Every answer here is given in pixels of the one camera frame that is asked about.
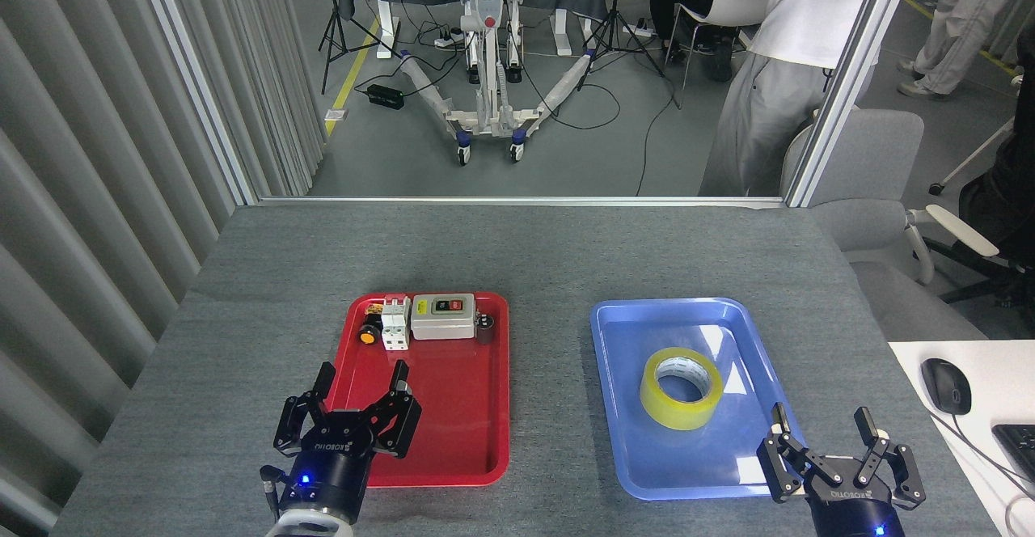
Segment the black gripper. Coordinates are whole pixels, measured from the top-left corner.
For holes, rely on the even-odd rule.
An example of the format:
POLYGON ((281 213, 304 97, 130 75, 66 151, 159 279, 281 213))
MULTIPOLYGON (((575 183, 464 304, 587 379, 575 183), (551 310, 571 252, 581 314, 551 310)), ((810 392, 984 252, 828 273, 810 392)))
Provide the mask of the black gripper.
POLYGON ((422 413, 408 383, 409 366, 395 362, 388 392, 365 408, 327 414, 324 400, 336 368, 323 362, 309 391, 289 396, 280 412, 273 447, 295 456, 280 494, 280 512, 313 509, 330 515, 358 515, 374 452, 403 459, 422 413), (315 426, 301 437, 310 416, 315 426))
POLYGON ((807 504, 818 536, 903 536, 895 508, 913 510, 927 500, 913 450, 894 444, 873 422, 868 408, 857 408, 854 420, 868 452, 864 460, 828 460, 801 444, 791 432, 783 404, 771 411, 770 432, 758 445, 757 456, 772 499, 783 503, 807 485, 807 504), (895 488, 876 478, 886 461, 895 488), (833 483, 833 476, 842 482, 833 483))

